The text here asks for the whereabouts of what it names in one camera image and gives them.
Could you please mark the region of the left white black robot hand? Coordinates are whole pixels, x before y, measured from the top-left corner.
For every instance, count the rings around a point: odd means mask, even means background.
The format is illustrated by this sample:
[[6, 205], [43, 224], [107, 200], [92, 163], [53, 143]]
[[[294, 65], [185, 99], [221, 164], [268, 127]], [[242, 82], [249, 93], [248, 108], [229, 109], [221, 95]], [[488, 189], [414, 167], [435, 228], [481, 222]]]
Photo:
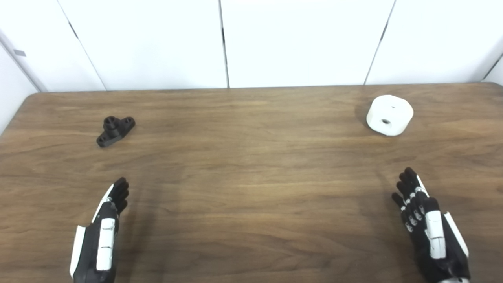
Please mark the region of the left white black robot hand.
[[128, 189], [129, 183], [124, 177], [116, 180], [100, 200], [90, 224], [77, 226], [69, 268], [74, 283], [115, 281], [114, 245], [120, 215], [128, 205]]

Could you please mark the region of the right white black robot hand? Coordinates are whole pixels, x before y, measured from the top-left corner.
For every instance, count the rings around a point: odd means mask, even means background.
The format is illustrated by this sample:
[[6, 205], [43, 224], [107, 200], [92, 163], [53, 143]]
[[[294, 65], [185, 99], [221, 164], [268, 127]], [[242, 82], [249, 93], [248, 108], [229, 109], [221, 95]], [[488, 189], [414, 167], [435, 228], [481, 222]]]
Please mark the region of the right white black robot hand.
[[396, 187], [391, 197], [400, 209], [422, 277], [428, 283], [469, 283], [469, 250], [452, 215], [442, 213], [412, 168], [399, 174]]

